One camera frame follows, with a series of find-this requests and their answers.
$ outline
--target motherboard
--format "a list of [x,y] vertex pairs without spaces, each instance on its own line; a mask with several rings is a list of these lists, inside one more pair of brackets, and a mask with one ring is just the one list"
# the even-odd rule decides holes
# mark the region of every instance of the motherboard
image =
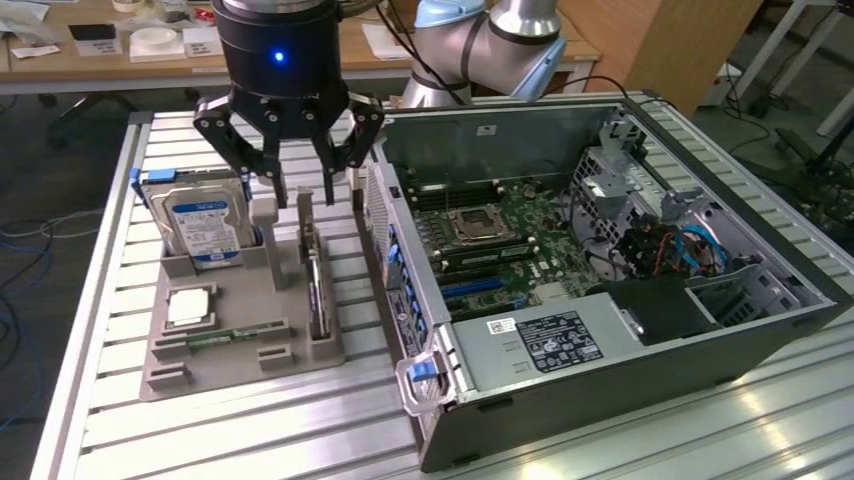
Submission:
[[606,280],[541,181],[421,186],[409,201],[454,321],[582,297]]

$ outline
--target aluminum extrusion table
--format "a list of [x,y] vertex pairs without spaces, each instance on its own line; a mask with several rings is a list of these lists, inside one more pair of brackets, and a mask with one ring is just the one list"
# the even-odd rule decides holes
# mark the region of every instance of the aluminum extrusion table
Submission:
[[[646,108],[808,257],[854,292],[853,259],[678,112],[654,104]],[[127,173],[134,165],[151,170],[220,164],[191,119],[191,113],[138,116],[128,127],[34,479],[765,479],[808,473],[814,478],[854,477],[850,312],[737,382],[465,468],[421,473],[346,183],[335,189],[339,203],[317,206],[315,213],[333,238],[349,362],[335,369],[142,403],[140,368],[162,241],[128,189]],[[338,135],[345,127],[337,126]],[[240,129],[250,133],[249,127]],[[282,153],[289,188],[319,189],[319,162],[309,144],[285,144]],[[661,148],[650,148],[649,161],[674,187],[692,188],[692,177]],[[273,195],[261,185],[254,188],[257,195]],[[277,234],[294,235],[295,229],[297,211],[286,210]]]

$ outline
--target hard drive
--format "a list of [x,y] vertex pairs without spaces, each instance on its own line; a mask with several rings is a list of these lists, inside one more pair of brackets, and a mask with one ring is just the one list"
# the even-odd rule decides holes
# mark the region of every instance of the hard drive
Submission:
[[188,255],[198,270],[239,265],[258,245],[246,181],[228,170],[155,170],[132,187],[151,211],[170,256]]

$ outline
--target robotic arm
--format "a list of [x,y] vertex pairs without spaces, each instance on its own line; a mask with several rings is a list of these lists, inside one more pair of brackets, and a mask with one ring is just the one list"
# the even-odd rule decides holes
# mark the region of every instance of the robotic arm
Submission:
[[[422,60],[465,101],[475,82],[523,100],[537,100],[557,71],[566,40],[555,0],[423,0],[415,20]],[[406,108],[455,105],[453,95],[414,63]]]
[[[194,124],[231,168],[273,184],[281,208],[287,207],[281,141],[311,141],[333,204],[333,176],[362,166],[379,133],[382,104],[349,92],[338,40],[343,15],[357,15],[377,3],[345,11],[337,0],[212,1],[232,88],[227,97],[199,103]],[[337,146],[330,129],[346,109],[355,127]],[[261,132],[261,149],[231,125],[235,113]]]

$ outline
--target gray floor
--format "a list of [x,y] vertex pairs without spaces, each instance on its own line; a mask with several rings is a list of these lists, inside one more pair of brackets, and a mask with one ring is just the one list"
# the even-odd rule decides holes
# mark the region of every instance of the gray floor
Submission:
[[[745,37],[733,55],[736,63],[748,63],[766,36],[768,31],[762,31]],[[768,80],[772,77],[782,57],[794,48],[794,44],[782,46],[762,78]],[[772,111],[762,123],[770,128],[796,129],[821,149],[828,140],[816,135],[814,130],[853,86],[854,73],[816,57],[790,89],[790,111]],[[761,90],[762,85],[749,92],[745,104]],[[135,92],[128,97],[143,110],[192,108],[180,90]],[[0,224],[22,219],[54,218],[78,210],[99,208],[104,203],[127,115],[111,104],[99,106],[75,125],[70,147],[52,151],[43,142],[44,128],[75,99],[75,95],[62,95],[60,106],[47,110],[35,97],[23,96],[15,108],[0,114]],[[0,104],[10,101],[11,98],[0,98]],[[725,148],[761,133],[760,129],[733,120],[716,109],[700,111],[694,120]],[[752,144],[740,153],[772,167],[785,164],[786,157],[774,150],[774,139]],[[849,139],[840,160],[854,161],[854,138]],[[92,222],[94,219],[80,220],[68,225],[67,231],[84,229]],[[32,239],[27,244],[38,245],[42,240]],[[26,414],[28,422],[0,431],[0,479],[28,476],[42,433],[39,419],[47,412],[59,373],[94,241],[94,236],[56,240],[48,276],[36,288],[14,299],[19,318],[28,326],[42,357],[43,392]],[[0,279],[7,278],[28,258],[28,254],[0,249]],[[7,352],[4,342],[0,358],[6,358]],[[0,419],[8,418],[30,398],[39,383],[35,371],[28,352],[22,350],[12,367],[0,372]]]

